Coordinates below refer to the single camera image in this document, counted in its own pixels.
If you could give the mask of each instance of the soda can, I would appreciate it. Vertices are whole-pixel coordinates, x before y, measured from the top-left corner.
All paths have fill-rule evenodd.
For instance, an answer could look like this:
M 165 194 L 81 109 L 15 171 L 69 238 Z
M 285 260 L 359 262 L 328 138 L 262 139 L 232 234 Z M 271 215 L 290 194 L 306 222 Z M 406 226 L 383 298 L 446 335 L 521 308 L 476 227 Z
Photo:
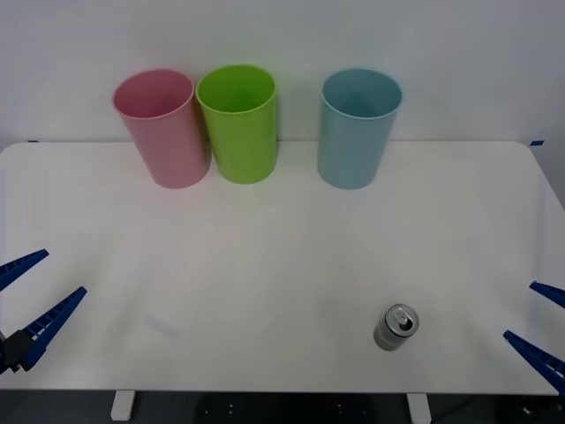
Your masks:
M 374 329 L 375 343 L 385 351 L 395 351 L 416 331 L 420 320 L 411 307 L 403 304 L 392 306 Z

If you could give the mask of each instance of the table surface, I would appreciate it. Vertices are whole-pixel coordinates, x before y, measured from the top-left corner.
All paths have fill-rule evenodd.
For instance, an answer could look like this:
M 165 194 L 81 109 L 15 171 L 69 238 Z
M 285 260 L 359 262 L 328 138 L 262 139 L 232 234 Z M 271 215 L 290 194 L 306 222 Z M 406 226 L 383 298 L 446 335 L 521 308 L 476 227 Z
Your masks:
M 315 142 L 235 185 L 155 185 L 131 143 L 0 155 L 0 260 L 50 256 L 1 295 L 4 334 L 88 294 L 30 372 L 0 388 L 554 394 L 505 342 L 565 358 L 565 212 L 514 142 L 390 143 L 375 181 L 316 172 Z M 420 328 L 373 341 L 402 302 Z

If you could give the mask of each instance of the plastic cup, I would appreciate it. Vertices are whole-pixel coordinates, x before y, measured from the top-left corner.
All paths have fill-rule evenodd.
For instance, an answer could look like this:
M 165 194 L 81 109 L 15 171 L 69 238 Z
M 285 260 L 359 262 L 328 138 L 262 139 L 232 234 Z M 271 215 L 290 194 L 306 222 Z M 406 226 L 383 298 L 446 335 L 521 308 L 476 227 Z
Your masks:
M 256 183 L 276 161 L 276 85 L 250 64 L 218 68 L 196 87 L 218 170 L 229 181 Z
M 167 188 L 196 184 L 210 166 L 194 109 L 194 84 L 184 74 L 156 69 L 118 86 L 112 102 L 154 182 Z
M 332 75 L 322 88 L 318 172 L 332 186 L 370 184 L 403 94 L 389 76 L 367 69 Z

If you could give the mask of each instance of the can lid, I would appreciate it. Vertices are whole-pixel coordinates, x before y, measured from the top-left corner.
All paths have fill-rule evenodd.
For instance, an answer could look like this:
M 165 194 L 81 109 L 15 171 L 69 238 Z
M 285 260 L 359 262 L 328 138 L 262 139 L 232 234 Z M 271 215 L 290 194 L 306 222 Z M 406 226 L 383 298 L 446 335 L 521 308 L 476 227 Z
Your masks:
M 399 303 L 387 311 L 385 323 L 397 336 L 410 337 L 418 329 L 420 320 L 411 307 Z

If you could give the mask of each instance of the cup rim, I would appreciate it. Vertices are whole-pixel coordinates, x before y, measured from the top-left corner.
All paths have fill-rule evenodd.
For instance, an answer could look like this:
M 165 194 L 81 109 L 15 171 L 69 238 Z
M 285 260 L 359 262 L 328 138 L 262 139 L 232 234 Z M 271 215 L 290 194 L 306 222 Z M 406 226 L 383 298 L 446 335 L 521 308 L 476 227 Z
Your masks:
M 162 115 L 159 115 L 158 117 L 133 117 L 132 115 L 128 115 L 127 113 L 123 113 L 120 109 L 117 108 L 116 106 L 116 94 L 117 91 L 129 80 L 135 78 L 135 77 L 139 77 L 140 75 L 143 75 L 144 73 L 151 73 L 151 72 L 159 72 L 159 71 L 166 71 L 166 72 L 173 72 L 177 75 L 180 75 L 184 78 L 186 78 L 190 83 L 191 83 L 191 93 L 188 96 L 188 99 L 186 100 L 186 102 L 184 102 L 183 104 L 181 104 L 180 106 L 178 106 L 178 108 L 172 110 L 171 112 L 167 112 L 164 113 Z M 186 75 L 183 72 L 174 70 L 172 68 L 151 68 L 151 69 L 146 69 L 145 71 L 140 71 L 137 73 L 134 73 L 133 75 L 129 76 L 128 78 L 124 79 L 122 82 L 120 82 L 120 84 L 116 87 L 116 89 L 114 90 L 114 93 L 112 94 L 112 107 L 114 108 L 114 110 L 119 113 L 121 116 L 123 117 L 127 117 L 128 119 L 133 119 L 133 120 L 138 120 L 138 121 L 152 121 L 155 119 L 162 119 L 164 117 L 168 117 L 174 113 L 177 113 L 179 110 L 181 110 L 184 106 L 186 106 L 188 103 L 191 102 L 192 98 L 194 97 L 194 81 L 192 81 L 192 79 Z
M 326 96 L 324 95 L 324 87 L 326 86 L 328 81 L 331 78 L 333 78 L 335 75 L 342 73 L 342 72 L 350 72 L 350 71 L 369 71 L 369 72 L 372 72 L 372 73 L 376 73 L 376 74 L 378 74 L 382 77 L 388 78 L 389 80 L 394 82 L 396 84 L 396 86 L 398 87 L 398 90 L 400 91 L 400 102 L 398 102 L 398 104 L 396 105 L 396 107 L 393 110 L 391 110 L 388 113 L 385 113 L 384 115 L 379 115 L 378 117 L 356 117 L 355 115 L 350 115 L 348 113 L 341 112 L 339 109 L 336 109 L 334 106 L 329 104 L 328 100 L 326 99 Z M 392 78 L 390 75 L 388 75 L 385 72 L 376 71 L 376 70 L 371 69 L 371 68 L 347 68 L 347 69 L 342 69 L 341 71 L 338 71 L 338 72 L 334 72 L 329 77 L 326 78 L 326 80 L 324 81 L 324 83 L 321 86 L 321 98 L 323 99 L 326 106 L 328 106 L 332 111 L 334 111 L 334 112 L 336 112 L 336 113 L 338 113 L 338 114 L 340 114 L 344 117 L 348 117 L 348 118 L 351 118 L 351 119 L 359 119 L 359 120 L 362 120 L 362 121 L 374 121 L 375 119 L 383 119 L 384 117 L 389 117 L 390 115 L 395 114 L 400 109 L 400 107 L 403 105 L 404 92 L 403 92 L 402 88 L 400 87 L 400 84 L 398 84 L 398 81 L 396 81 L 396 79 Z
M 224 70 L 226 68 L 236 68 L 236 67 L 239 67 L 239 66 L 243 66 L 243 67 L 246 67 L 246 68 L 254 68 L 254 69 L 257 69 L 261 72 L 264 72 L 271 79 L 271 81 L 273 81 L 273 93 L 271 94 L 271 96 L 268 99 L 266 99 L 266 101 L 264 101 L 262 104 L 260 104 L 259 106 L 257 106 L 256 108 L 253 108 L 253 109 L 242 110 L 240 112 L 224 112 L 223 110 L 211 108 L 210 106 L 205 104 L 202 101 L 202 99 L 200 99 L 199 89 L 200 89 L 200 84 L 202 83 L 203 80 L 205 80 L 207 77 L 209 77 L 213 73 L 219 72 L 219 71 Z M 196 99 L 198 100 L 198 103 L 200 104 L 200 106 L 202 106 L 202 108 L 205 108 L 207 110 L 211 110 L 214 113 L 218 113 L 218 114 L 221 114 L 221 115 L 229 115 L 229 116 L 233 117 L 233 116 L 236 116 L 236 115 L 244 115 L 245 113 L 252 113 L 256 110 L 264 108 L 269 103 L 271 103 L 271 101 L 276 97 L 276 89 L 277 89 L 277 86 L 276 86 L 275 78 L 273 78 L 273 75 L 271 75 L 271 72 L 267 71 L 265 68 L 261 68 L 260 66 L 257 66 L 256 64 L 225 64 L 223 66 L 219 66 L 217 68 L 214 68 L 212 71 L 210 71 L 209 73 L 204 75 L 204 77 L 202 77 L 202 79 L 200 81 L 198 81 L 198 84 L 196 85 Z

